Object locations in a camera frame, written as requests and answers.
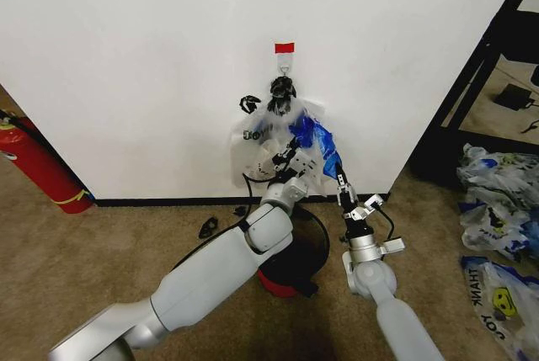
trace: plastic bag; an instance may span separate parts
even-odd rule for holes
[[[323,175],[336,177],[334,165],[340,157],[333,136],[318,119],[322,109],[294,95],[275,98],[273,94],[232,129],[231,164],[236,185],[243,183],[242,173],[257,180],[274,177],[272,158],[293,138],[315,163],[304,177],[311,191],[324,195]]]
[[[516,209],[501,193],[472,187],[467,192],[461,214],[465,228],[462,243],[472,250],[497,250],[510,260],[520,261],[519,251],[529,245],[522,225],[529,215]]]
[[[464,146],[456,174],[465,187],[482,187],[506,194],[516,207],[539,207],[539,157],[519,153],[488,153]]]
[[[463,257],[473,309],[513,360],[539,359],[539,280],[485,257]]]
[[[530,256],[539,259],[539,210],[533,210],[530,218],[522,226],[522,234],[528,239]]]

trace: floor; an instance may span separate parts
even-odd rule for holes
[[[532,121],[539,119],[539,107],[533,106],[529,109],[514,111],[493,102],[494,97],[500,94],[505,86],[512,83],[532,91],[530,97],[539,104],[539,87],[530,82],[534,69],[535,65],[507,61],[501,57],[460,129],[539,144],[539,129],[525,134],[520,133]],[[445,124],[451,116],[452,112],[447,116]]]
[[[521,137],[528,119],[499,109],[488,96],[525,78],[499,66],[464,128]],[[0,92],[0,106],[17,111],[7,99]],[[537,142],[538,135],[532,131],[526,138]],[[7,361],[43,359],[105,306],[149,296],[199,243],[205,220],[214,215],[221,227],[237,220],[230,206],[92,208],[65,215],[11,162],[0,161],[0,180],[0,341]],[[405,168],[387,213],[408,247],[387,257],[387,263],[398,277],[398,297],[416,310],[447,360],[503,360],[504,351],[467,298],[459,258],[471,252],[461,242],[457,200],[458,193],[419,181]],[[307,208],[328,227],[332,242],[313,298],[278,299],[253,278],[202,322],[175,332],[157,348],[137,352],[137,359],[392,359],[375,306],[348,291],[339,209],[336,204]],[[372,225],[382,239],[383,219],[373,217]]]

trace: yellow smiley face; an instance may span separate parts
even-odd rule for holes
[[[494,308],[502,312],[505,316],[511,317],[516,315],[516,308],[509,290],[505,287],[498,287],[494,290],[492,296],[492,305]]]

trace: white wall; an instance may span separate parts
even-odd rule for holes
[[[245,195],[237,102],[295,41],[299,95],[386,192],[502,1],[0,0],[0,82],[99,199]]]

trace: red tape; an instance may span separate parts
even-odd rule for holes
[[[275,54],[285,54],[294,52],[294,43],[275,44]]]

